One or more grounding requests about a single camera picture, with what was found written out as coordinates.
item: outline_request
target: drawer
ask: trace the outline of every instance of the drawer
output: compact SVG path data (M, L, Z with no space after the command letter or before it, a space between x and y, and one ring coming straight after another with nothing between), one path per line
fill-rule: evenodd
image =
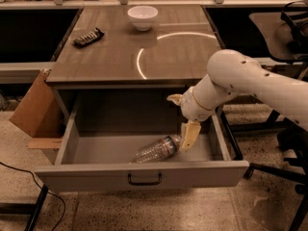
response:
M184 91L79 91L55 164L36 175L56 193L236 186L249 164L231 160L216 115L203 122L191 150L134 162L141 147L180 133L185 120L166 98Z

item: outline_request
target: water bottle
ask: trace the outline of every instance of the water bottle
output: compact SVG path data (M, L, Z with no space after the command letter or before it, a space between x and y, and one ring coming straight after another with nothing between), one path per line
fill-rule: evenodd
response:
M137 163L158 162L175 154L180 147L181 137L166 136L141 148L136 153Z

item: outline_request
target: speckled floor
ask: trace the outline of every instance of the speckled floor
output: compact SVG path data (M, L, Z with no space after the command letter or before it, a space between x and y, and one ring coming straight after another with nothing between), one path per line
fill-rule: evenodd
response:
M40 150L28 150L30 138L9 122L13 109L0 112L0 161L34 170L50 165ZM270 109L262 104L224 108L231 123L260 121ZM283 162L292 151L277 148L276 132L237 134L249 162L298 170ZM0 166L0 202L35 202L39 188L31 175ZM64 219L56 230L288 230L302 196L295 183L260 171L234 188L173 191L61 193ZM48 195L35 230L52 230L63 211L62 202ZM27 216L0 215L1 231L24 230ZM308 229L306 218L300 230Z

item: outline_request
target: drawer handle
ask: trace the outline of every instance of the drawer handle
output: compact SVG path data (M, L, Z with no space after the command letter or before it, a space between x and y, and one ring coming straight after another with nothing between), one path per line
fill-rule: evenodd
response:
M159 185L162 182L162 174L158 174L158 180L152 181L152 182L133 182L132 181L132 175L128 174L128 183L132 186L154 186Z

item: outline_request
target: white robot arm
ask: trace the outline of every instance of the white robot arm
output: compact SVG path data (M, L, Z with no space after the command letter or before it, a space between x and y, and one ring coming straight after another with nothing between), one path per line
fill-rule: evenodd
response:
M207 72L183 95L168 97L181 107L183 116L189 120L182 125L182 149L193 146L200 122L239 93L255 96L308 131L308 83L269 72L256 60L234 50L216 52L207 64Z

